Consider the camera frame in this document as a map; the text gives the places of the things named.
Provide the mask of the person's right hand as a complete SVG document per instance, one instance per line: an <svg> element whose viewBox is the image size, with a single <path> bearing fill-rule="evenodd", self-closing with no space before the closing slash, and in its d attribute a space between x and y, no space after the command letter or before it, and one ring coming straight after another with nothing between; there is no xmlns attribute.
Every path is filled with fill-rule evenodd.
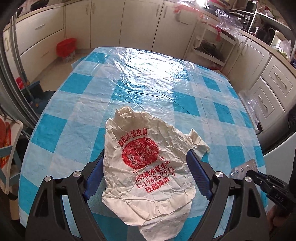
<svg viewBox="0 0 296 241"><path fill-rule="evenodd" d="M290 214L284 216L281 207L275 204L266 215L269 231L272 231L275 227L282 227L289 216Z"/></svg>

